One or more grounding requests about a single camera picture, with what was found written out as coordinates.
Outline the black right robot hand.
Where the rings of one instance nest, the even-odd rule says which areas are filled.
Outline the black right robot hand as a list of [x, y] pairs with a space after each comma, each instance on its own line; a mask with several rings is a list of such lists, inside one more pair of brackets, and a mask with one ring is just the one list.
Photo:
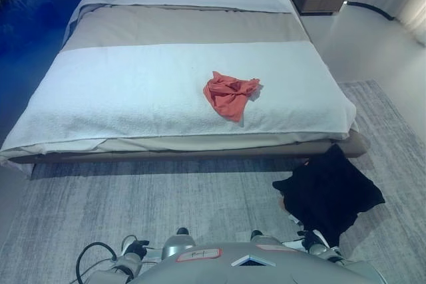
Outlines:
[[322, 245], [328, 249], [330, 248], [325, 237], [316, 229], [298, 231], [297, 234], [302, 238], [302, 246], [306, 251], [309, 251], [315, 244]]

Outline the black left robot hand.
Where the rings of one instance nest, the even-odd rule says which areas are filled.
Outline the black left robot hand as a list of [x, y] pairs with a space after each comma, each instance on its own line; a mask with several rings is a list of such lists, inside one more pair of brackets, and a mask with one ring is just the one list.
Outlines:
[[141, 259], [147, 253], [147, 247], [150, 242], [148, 240], [139, 240], [137, 236], [131, 234], [126, 236], [121, 243], [121, 251], [122, 255], [126, 255], [128, 253], [135, 253]]

